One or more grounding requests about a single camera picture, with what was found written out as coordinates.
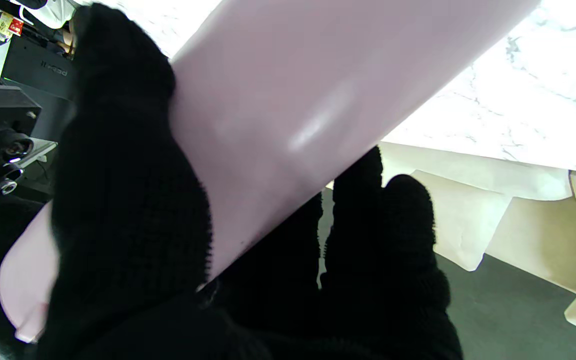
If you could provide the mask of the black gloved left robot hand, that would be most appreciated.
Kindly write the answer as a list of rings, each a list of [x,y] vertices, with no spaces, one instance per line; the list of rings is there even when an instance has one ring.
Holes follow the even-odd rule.
[[[169,60],[95,3],[71,19],[77,111],[53,176],[59,252],[37,360],[461,360],[434,205],[375,146],[334,180],[317,280],[316,194],[208,280],[210,207],[173,139]]]

